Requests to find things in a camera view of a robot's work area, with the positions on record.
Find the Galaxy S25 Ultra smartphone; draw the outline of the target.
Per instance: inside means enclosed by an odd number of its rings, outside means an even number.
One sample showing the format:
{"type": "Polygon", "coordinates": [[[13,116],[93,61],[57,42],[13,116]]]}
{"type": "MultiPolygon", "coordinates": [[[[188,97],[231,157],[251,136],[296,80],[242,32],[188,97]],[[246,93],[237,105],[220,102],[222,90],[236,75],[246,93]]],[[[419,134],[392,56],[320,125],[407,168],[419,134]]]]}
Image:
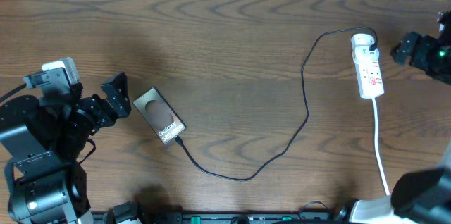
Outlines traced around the Galaxy S25 Ultra smartphone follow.
{"type": "Polygon", "coordinates": [[[186,124],[155,87],[139,96],[133,104],[163,144],[186,130],[186,124]]]}

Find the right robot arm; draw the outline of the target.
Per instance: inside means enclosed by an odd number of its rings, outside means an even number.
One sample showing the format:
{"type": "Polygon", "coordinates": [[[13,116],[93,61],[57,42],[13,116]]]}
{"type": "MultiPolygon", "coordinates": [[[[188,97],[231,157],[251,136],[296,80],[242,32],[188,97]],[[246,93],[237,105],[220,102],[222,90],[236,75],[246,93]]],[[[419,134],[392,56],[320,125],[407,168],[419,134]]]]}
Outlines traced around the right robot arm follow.
{"type": "MultiPolygon", "coordinates": [[[[450,83],[450,12],[440,12],[439,37],[408,32],[390,55],[399,65],[409,64],[434,80],[450,83]]],[[[383,93],[376,40],[366,34],[351,38],[360,96],[374,101],[383,93]]],[[[450,152],[440,165],[404,174],[392,191],[378,199],[351,201],[335,215],[342,223],[449,223],[450,152]]]]}

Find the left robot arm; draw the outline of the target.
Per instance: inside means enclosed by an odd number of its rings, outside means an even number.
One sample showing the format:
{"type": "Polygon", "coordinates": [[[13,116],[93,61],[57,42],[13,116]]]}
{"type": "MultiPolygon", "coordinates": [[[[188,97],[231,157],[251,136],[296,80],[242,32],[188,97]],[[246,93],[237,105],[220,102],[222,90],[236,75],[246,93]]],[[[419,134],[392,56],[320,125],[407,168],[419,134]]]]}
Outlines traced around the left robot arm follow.
{"type": "Polygon", "coordinates": [[[106,98],[82,97],[61,68],[24,77],[43,96],[16,97],[1,106],[1,144],[8,213],[17,223],[94,223],[87,174],[78,156],[103,127],[130,115],[128,80],[119,73],[101,84],[106,98]]]}

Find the white USB charger adapter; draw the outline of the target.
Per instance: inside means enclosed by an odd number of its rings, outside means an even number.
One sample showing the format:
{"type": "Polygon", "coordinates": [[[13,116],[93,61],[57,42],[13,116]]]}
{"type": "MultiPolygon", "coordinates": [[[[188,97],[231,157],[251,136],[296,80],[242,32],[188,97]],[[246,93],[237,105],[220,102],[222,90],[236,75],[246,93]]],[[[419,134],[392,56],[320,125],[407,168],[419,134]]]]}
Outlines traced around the white USB charger adapter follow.
{"type": "Polygon", "coordinates": [[[355,50],[358,46],[367,46],[370,51],[377,49],[377,42],[375,38],[368,34],[355,34],[351,38],[352,50],[355,50]]]}

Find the white power strip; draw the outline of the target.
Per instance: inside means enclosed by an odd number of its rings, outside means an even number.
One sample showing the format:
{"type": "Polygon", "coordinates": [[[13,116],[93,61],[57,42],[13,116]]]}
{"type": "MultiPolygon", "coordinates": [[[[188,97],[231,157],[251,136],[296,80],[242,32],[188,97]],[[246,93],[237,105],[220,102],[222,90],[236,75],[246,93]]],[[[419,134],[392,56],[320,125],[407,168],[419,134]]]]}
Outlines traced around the white power strip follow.
{"type": "Polygon", "coordinates": [[[379,51],[370,51],[368,46],[356,46],[352,52],[356,68],[359,94],[363,99],[375,99],[384,94],[379,51]]]}

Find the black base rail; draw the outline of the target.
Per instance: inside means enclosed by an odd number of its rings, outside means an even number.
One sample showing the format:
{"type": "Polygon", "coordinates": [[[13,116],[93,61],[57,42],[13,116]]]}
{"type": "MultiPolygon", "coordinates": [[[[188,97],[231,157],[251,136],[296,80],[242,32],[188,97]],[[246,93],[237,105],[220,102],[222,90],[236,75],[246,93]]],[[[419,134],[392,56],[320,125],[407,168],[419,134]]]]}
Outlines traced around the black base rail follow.
{"type": "Polygon", "coordinates": [[[329,210],[303,210],[297,213],[148,211],[138,202],[125,202],[109,211],[92,213],[95,223],[148,224],[270,224],[270,223],[335,223],[329,210]]]}

